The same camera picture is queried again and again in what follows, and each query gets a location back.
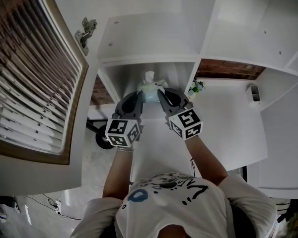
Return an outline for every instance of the blue print on shirt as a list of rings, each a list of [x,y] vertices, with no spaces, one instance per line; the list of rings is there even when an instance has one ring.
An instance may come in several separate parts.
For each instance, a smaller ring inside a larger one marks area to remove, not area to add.
[[[137,189],[128,197],[128,201],[143,202],[148,199],[148,192],[144,189]]]

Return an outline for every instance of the door hinge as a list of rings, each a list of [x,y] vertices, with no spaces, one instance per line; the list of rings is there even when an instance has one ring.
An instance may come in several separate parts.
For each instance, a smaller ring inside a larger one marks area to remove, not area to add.
[[[97,22],[96,22],[96,19],[92,19],[91,21],[88,21],[88,19],[85,17],[82,21],[82,25],[84,28],[84,32],[82,33],[81,31],[78,30],[75,33],[75,38],[79,43],[80,47],[83,49],[83,52],[86,56],[88,55],[88,52],[89,52],[89,48],[87,46],[87,39],[93,35],[93,32],[97,26]]]

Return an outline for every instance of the shelf compartment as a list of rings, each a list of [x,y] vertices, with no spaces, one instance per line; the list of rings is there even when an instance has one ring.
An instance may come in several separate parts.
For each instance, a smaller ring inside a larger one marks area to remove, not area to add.
[[[298,0],[223,0],[205,55],[283,70],[297,51]]]
[[[165,79],[168,86],[182,92],[187,87],[193,62],[157,62],[101,68],[99,74],[115,102],[137,90],[146,71],[154,71],[154,81]]]
[[[266,68],[255,83],[260,92],[262,111],[290,91],[298,83],[298,76]]]
[[[135,6],[146,7],[145,13],[130,10],[130,13],[111,16],[97,54],[102,65],[149,60],[195,61],[201,52],[215,0],[165,0],[165,3],[159,9],[136,1]],[[173,3],[173,10],[168,3]]]

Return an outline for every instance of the white t-shirt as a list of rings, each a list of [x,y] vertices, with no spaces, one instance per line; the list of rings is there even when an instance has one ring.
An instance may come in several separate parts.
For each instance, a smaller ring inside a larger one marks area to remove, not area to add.
[[[256,237],[269,233],[277,217],[276,205],[240,176],[228,176],[216,186],[202,178],[166,173],[135,184],[123,201],[90,201],[71,237],[100,237],[115,218],[117,237],[156,238],[162,228],[179,225],[192,238],[231,238],[234,229],[227,198],[247,214]]]

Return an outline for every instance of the person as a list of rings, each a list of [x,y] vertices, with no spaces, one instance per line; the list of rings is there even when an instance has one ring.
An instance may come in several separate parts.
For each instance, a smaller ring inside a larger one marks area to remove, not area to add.
[[[198,136],[185,141],[201,178],[165,173],[130,186],[132,149],[118,148],[103,197],[88,202],[73,238],[265,237],[275,203],[229,176]]]

